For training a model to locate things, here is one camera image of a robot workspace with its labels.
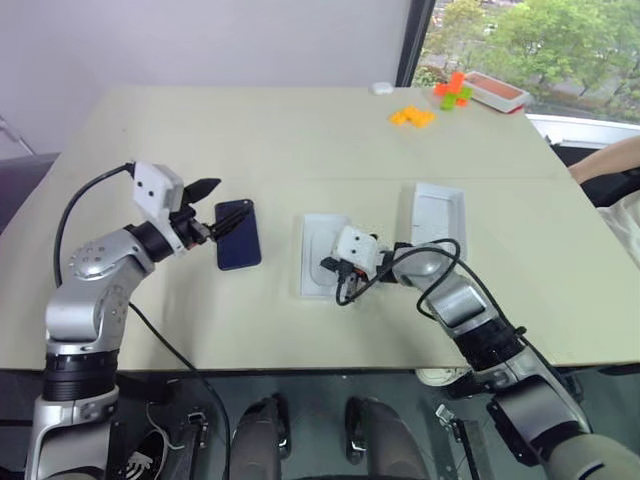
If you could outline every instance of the green block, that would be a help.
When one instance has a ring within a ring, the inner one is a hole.
[[[460,92],[460,98],[464,98],[465,100],[470,100],[472,95],[473,95],[473,88],[462,87],[462,91]]]
[[[453,110],[456,106],[456,97],[457,95],[454,93],[445,93],[440,104],[440,110]]]

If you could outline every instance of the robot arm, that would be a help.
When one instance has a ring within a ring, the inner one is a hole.
[[[341,298],[342,286],[349,275],[353,279],[362,273],[424,292],[424,302],[466,358],[475,383],[493,394],[487,410],[518,461],[543,464],[553,479],[636,478],[640,459],[591,433],[580,406],[491,294],[453,271],[456,255],[442,253],[439,244],[376,247],[376,239],[365,232],[342,231],[332,259],[323,261],[339,272],[338,303],[350,303]],[[347,295],[355,299],[372,283]]]
[[[134,199],[147,221],[89,242],[71,256],[46,310],[44,388],[35,404],[27,480],[115,477],[108,452],[129,299],[155,263],[216,240],[244,218],[246,212],[238,211],[214,226],[195,219],[189,204],[219,182],[203,179],[184,188],[166,167],[138,163]]]

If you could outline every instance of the cable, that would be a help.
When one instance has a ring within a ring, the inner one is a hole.
[[[460,248],[460,244],[453,238],[443,238],[440,240],[434,240],[431,243],[450,243],[455,248],[455,253],[454,253],[455,259],[449,264],[449,266],[444,271],[444,273],[440,275],[440,277],[438,277],[438,279],[435,282],[433,282],[433,285],[431,285],[424,292],[422,292],[422,295],[420,295],[420,297],[418,298],[418,302],[416,303],[416,310],[418,310],[418,313],[421,313],[422,315],[424,315],[427,318],[430,318],[431,320],[435,320],[435,317],[433,315],[431,315],[429,312],[427,312],[422,308],[422,303],[427,299],[429,295],[431,295],[431,293],[436,288],[438,288],[442,284],[442,282],[444,282],[447,279],[447,277],[451,274],[451,272],[453,272],[453,270],[456,268],[456,265],[460,261],[461,248]]]
[[[443,250],[443,249],[440,249],[440,248],[416,247],[415,249],[410,250],[409,252],[406,252],[406,253],[400,255],[398,258],[394,259],[389,265],[387,265],[385,268],[380,270],[378,272],[378,274],[371,279],[371,281],[366,283],[364,285],[364,287],[362,287],[354,295],[352,295],[351,297],[349,297],[348,299],[346,299],[344,301],[341,300],[341,290],[342,290],[342,285],[344,284],[344,282],[342,284],[339,283],[338,287],[336,288],[336,302],[340,306],[349,305],[356,298],[358,298],[360,295],[362,295],[364,292],[366,292],[369,288],[371,288],[371,286],[373,286],[374,283],[379,282],[380,279],[382,277],[384,277],[389,271],[391,271],[391,269],[393,267],[395,267],[398,263],[400,263],[404,259],[410,257],[411,255],[415,255],[415,254],[422,253],[422,252],[436,252],[436,253],[439,253],[441,255],[444,255],[445,257],[450,258],[453,261],[451,262],[451,264],[449,265],[447,270],[440,277],[438,277],[438,279],[434,282],[434,284],[431,285],[427,290],[425,290],[425,292],[423,292],[422,295],[420,295],[420,298],[418,299],[418,302],[416,304],[416,308],[417,308],[418,312],[420,312],[422,315],[425,315],[426,317],[434,319],[431,314],[429,314],[428,312],[422,310],[421,304],[424,301],[424,299],[427,297],[427,295],[429,295],[431,292],[433,292],[433,290],[435,290],[435,288],[437,286],[442,284],[442,282],[444,282],[444,280],[447,278],[447,276],[451,274],[451,272],[454,270],[454,268],[459,265],[471,277],[471,279],[480,287],[482,292],[487,297],[487,300],[489,300],[489,302],[496,309],[496,312],[498,313],[500,318],[502,318],[502,320],[504,321],[505,325],[507,327],[511,328],[513,330],[513,332],[515,332],[515,334],[518,336],[518,338],[520,340],[522,340],[522,342],[525,345],[527,345],[529,348],[531,348],[533,353],[540,359],[542,364],[549,370],[549,372],[551,372],[551,374],[555,377],[555,379],[558,380],[558,382],[560,382],[560,384],[568,392],[571,392],[571,390],[569,389],[569,386],[567,385],[567,382],[560,375],[558,370],[553,365],[551,365],[549,363],[549,361],[544,357],[544,355],[542,355],[542,353],[540,353],[540,351],[524,336],[524,334],[526,332],[526,329],[524,327],[516,328],[516,327],[513,326],[513,324],[509,321],[507,316],[504,314],[504,311],[500,307],[500,304],[497,302],[495,297],[489,291],[489,288],[484,284],[484,282],[482,280],[480,280],[480,277],[478,277],[478,275],[471,269],[471,267],[469,267],[464,261],[462,261],[460,259],[460,244],[456,240],[454,240],[452,238],[443,238],[443,239],[440,239],[440,240],[434,240],[434,241],[432,241],[430,243],[451,243],[452,245],[454,245],[456,247],[456,251],[455,251],[454,254],[451,254],[451,253],[447,252],[446,250]]]
[[[71,210],[75,204],[80,200],[80,197],[87,193],[87,191],[97,185],[98,183],[106,180],[109,177],[113,177],[114,175],[127,171],[131,175],[133,175],[134,170],[133,163],[125,163],[124,165],[120,165],[119,167],[114,168],[113,170],[109,170],[108,172],[103,173],[102,175],[98,175],[96,178],[91,180],[90,182],[85,183],[73,197],[67,203],[67,206],[62,212],[62,217],[60,217],[60,222],[58,222],[58,229],[56,230],[56,239],[53,243],[53,278],[56,282],[56,287],[62,285],[62,271],[60,269],[60,248],[62,246],[62,235],[64,234],[64,229],[67,226],[67,220],[69,220],[69,215],[71,214]]]
[[[129,302],[129,307],[131,310],[136,312],[136,314],[140,317],[140,320],[147,326],[151,333],[153,333],[156,338],[165,346],[167,350],[169,350],[178,360],[180,360],[193,374],[200,380],[200,382],[204,385],[207,391],[211,394],[211,397],[214,400],[214,403],[220,410],[222,414],[222,423],[224,424],[224,440],[225,440],[225,452],[224,452],[224,472],[222,474],[222,478],[224,480],[229,479],[229,465],[231,461],[231,427],[229,426],[229,415],[227,413],[227,409],[224,406],[224,402],[218,395],[218,392],[215,391],[213,386],[207,382],[202,372],[198,370],[189,360],[186,359],[184,355],[182,355],[178,350],[175,349],[169,341],[162,336],[162,334],[156,330],[156,328],[151,324],[149,319],[145,316],[144,313],[133,303]]]
[[[164,444],[168,448],[170,448],[171,450],[182,450],[185,446],[184,445],[174,445],[173,443],[171,443],[171,439],[169,438],[169,434],[164,430],[164,428],[162,428],[160,425],[158,425],[156,422],[153,421],[153,418],[151,418],[151,412],[149,412],[149,405],[150,405],[150,403],[147,402],[147,407],[146,407],[145,413],[147,414],[147,421],[151,424],[151,426],[153,427],[154,431],[156,431],[156,432],[158,432],[160,434],[160,436],[162,437],[162,440],[164,440]]]
[[[339,283],[338,284],[338,288],[336,288],[336,302],[341,307],[344,307],[346,305],[349,305],[349,304],[353,303],[358,297],[360,297],[364,292],[369,290],[374,284],[376,284],[377,282],[382,280],[382,278],[385,275],[387,275],[387,273],[389,273],[393,269],[393,267],[398,265],[400,262],[402,262],[406,258],[409,258],[412,255],[416,255],[418,253],[423,253],[423,252],[441,253],[444,256],[449,257],[452,260],[454,260],[454,262],[452,262],[452,263],[454,263],[454,266],[455,266],[456,263],[461,263],[461,260],[459,260],[459,258],[460,258],[460,244],[456,240],[454,240],[453,238],[443,238],[442,240],[438,240],[437,242],[432,242],[432,243],[444,243],[444,242],[452,243],[454,246],[456,246],[457,255],[452,255],[449,252],[447,252],[445,250],[442,250],[441,248],[436,248],[436,247],[416,247],[413,250],[410,250],[408,252],[403,253],[398,258],[394,258],[389,264],[387,264],[383,268],[381,268],[378,271],[378,273],[376,274],[376,276],[374,276],[371,280],[369,280],[367,283],[365,283],[365,285],[362,288],[360,288],[357,292],[355,292],[353,295],[349,296],[345,300],[342,300],[342,286],[344,285],[344,282]]]
[[[112,170],[109,170],[108,172],[105,172],[102,175],[99,175],[93,180],[87,182],[73,195],[73,197],[71,197],[71,200],[69,200],[69,203],[65,207],[64,212],[62,213],[62,217],[58,222],[58,229],[56,230],[56,237],[55,237],[54,246],[53,246],[53,276],[56,283],[56,287],[60,287],[60,285],[62,285],[62,272],[60,269],[60,263],[61,263],[60,249],[62,246],[62,236],[64,234],[64,229],[67,225],[67,220],[69,220],[69,215],[71,214],[71,210],[73,210],[73,207],[78,202],[78,200],[80,200],[80,198],[89,189],[91,189],[91,187],[94,187],[95,185],[102,182],[103,180],[113,177],[114,175],[123,171],[127,171],[131,175],[133,175],[134,169],[135,169],[134,163],[125,163],[124,165],[121,165]],[[214,403],[216,404],[216,407],[220,411],[220,414],[222,416],[222,421],[224,424],[225,465],[224,465],[222,478],[224,480],[228,480],[229,464],[230,464],[230,458],[231,458],[231,427],[229,425],[229,415],[227,413],[227,409],[224,406],[224,402],[218,395],[218,392],[215,391],[213,386],[209,382],[207,382],[202,372],[200,372],[200,370],[198,370],[189,360],[187,360],[187,358],[184,355],[182,355],[178,350],[176,350],[175,347],[171,345],[171,343],[169,343],[169,341],[166,338],[164,338],[160,332],[158,332],[158,330],[156,330],[156,328],[151,324],[151,322],[144,315],[144,313],[142,313],[142,311],[132,302],[129,302],[129,307],[138,315],[138,317],[140,317],[142,322],[147,326],[147,328],[151,331],[151,333],[155,335],[155,337],[160,341],[160,343],[162,343],[162,345],[164,345],[167,350],[169,350],[178,360],[180,360],[189,370],[191,370],[191,372],[200,380],[200,382],[202,382],[204,387],[211,394],[211,397],[213,398]]]

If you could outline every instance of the dark blue phone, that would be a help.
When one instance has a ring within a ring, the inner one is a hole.
[[[247,202],[251,205],[250,213],[231,233],[219,238],[217,241],[218,268],[220,270],[251,267],[258,265],[262,261],[256,213],[251,200],[244,199],[218,203],[215,206],[216,222],[246,206]]]

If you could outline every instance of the window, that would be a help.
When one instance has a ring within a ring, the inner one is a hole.
[[[640,124],[639,0],[437,0],[412,86],[477,70],[529,113]]]

